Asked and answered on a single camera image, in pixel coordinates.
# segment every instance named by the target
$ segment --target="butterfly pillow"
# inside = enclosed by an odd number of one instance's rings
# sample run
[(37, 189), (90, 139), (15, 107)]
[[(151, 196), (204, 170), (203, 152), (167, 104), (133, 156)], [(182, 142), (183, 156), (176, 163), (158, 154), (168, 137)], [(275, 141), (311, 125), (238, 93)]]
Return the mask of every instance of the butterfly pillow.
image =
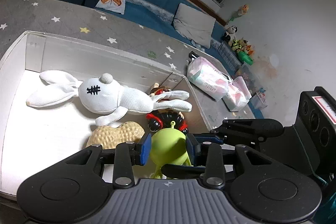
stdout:
[(99, 0), (96, 7), (124, 14), (126, 0)]

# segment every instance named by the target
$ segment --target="green stuffed toy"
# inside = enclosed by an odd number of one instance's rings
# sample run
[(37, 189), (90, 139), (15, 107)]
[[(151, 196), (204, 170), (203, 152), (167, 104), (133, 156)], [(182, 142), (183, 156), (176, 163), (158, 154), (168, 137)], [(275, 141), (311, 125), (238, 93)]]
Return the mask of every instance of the green stuffed toy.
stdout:
[(174, 121), (170, 124), (171, 128), (161, 129), (152, 136), (150, 157), (156, 164), (155, 173), (151, 176), (152, 179), (162, 179), (161, 167), (165, 164), (191, 166), (185, 148), (185, 135), (174, 129)]

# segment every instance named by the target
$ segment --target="black stitched cross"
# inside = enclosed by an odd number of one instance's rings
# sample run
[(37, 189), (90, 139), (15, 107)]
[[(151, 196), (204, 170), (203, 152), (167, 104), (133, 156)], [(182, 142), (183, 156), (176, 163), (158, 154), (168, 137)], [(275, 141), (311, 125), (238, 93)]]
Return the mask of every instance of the black stitched cross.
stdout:
[(87, 88), (87, 93), (90, 93), (91, 95), (98, 95), (98, 91), (100, 91), (100, 86), (98, 85), (94, 85), (93, 87), (91, 86), (91, 88)]

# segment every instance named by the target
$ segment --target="yellow star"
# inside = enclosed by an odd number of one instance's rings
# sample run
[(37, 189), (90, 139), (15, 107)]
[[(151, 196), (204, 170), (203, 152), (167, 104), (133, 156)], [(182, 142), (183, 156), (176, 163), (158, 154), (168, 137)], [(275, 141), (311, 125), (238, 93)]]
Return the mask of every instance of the yellow star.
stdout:
[(89, 29), (87, 29), (86, 27), (85, 28), (81, 28), (81, 27), (79, 27), (80, 29), (81, 29), (81, 32), (85, 32), (85, 33), (88, 33), (90, 30)]

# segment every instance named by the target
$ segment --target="rabbit ear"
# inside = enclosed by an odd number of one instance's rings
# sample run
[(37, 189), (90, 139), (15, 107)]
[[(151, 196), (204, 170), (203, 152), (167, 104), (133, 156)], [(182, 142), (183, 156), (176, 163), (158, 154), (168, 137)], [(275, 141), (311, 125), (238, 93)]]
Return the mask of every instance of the rabbit ear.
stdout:
[(73, 77), (70, 73), (61, 70), (43, 71), (40, 73), (40, 78), (48, 84), (65, 84), (79, 87), (78, 80), (75, 77)]
[(72, 97), (78, 96), (78, 89), (65, 84), (51, 84), (35, 91), (26, 100), (32, 107), (46, 107), (63, 103)]

